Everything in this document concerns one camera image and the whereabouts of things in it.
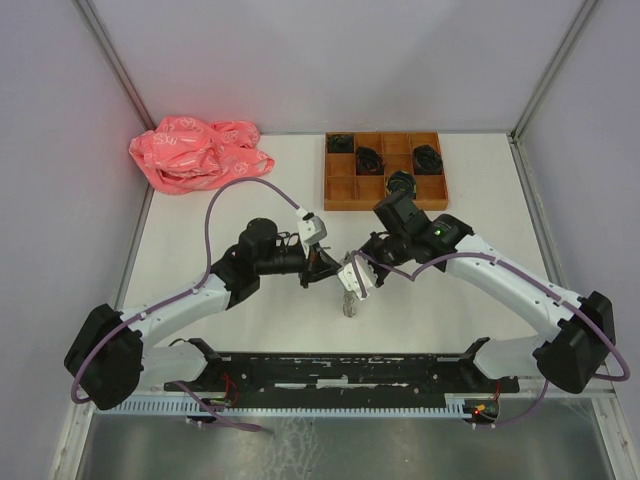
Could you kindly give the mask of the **metal key organiser disc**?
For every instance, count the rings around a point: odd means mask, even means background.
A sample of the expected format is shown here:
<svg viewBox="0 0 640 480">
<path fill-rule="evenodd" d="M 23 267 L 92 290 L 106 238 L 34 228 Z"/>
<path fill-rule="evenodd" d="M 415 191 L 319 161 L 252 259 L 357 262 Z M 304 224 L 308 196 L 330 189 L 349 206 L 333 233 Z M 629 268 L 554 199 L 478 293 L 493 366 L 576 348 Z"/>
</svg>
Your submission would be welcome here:
<svg viewBox="0 0 640 480">
<path fill-rule="evenodd" d="M 357 302 L 362 293 L 362 280 L 353 253 L 347 253 L 344 256 L 337 276 L 343 287 L 343 314 L 353 319 L 357 315 Z"/>
</svg>

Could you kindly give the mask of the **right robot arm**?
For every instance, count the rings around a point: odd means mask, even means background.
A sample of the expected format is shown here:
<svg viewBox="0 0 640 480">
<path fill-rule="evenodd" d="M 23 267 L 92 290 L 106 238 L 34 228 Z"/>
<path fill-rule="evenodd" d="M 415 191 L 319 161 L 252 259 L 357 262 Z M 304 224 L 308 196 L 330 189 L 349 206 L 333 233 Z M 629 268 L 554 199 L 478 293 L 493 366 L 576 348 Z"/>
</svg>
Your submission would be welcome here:
<svg viewBox="0 0 640 480">
<path fill-rule="evenodd" d="M 599 377 L 616 338 L 611 301 L 553 284 L 510 262 L 458 218 L 430 219 L 406 194 L 386 196 L 374 207 L 385 230 L 372 233 L 351 253 L 338 276 L 346 291 L 367 298 L 389 273 L 414 261 L 466 281 L 516 313 L 535 333 L 510 340 L 482 338 L 458 368 L 467 389 L 481 391 L 509 376 L 542 376 L 578 394 Z"/>
</svg>

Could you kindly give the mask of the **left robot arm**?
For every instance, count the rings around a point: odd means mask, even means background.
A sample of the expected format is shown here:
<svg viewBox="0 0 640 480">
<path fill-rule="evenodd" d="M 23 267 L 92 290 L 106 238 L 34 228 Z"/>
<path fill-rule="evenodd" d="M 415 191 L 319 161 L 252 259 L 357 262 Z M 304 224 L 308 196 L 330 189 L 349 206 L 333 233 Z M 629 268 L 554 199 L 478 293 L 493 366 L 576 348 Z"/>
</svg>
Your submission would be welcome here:
<svg viewBox="0 0 640 480">
<path fill-rule="evenodd" d="M 83 390 L 84 402 L 100 410 L 123 403 L 137 388 L 173 381 L 191 382 L 209 390 L 221 378 L 214 351 L 202 340 L 183 346 L 161 341 L 191 323 L 225 312 L 247 300 L 266 275 L 295 274 L 302 287 L 336 273 L 320 242 L 326 236 L 322 220 L 308 214 L 299 220 L 294 244 L 276 224 L 251 220 L 236 244 L 210 265 L 203 279 L 155 305 L 117 311 L 107 304 L 87 316 L 64 359 L 74 377 L 73 390 Z"/>
</svg>

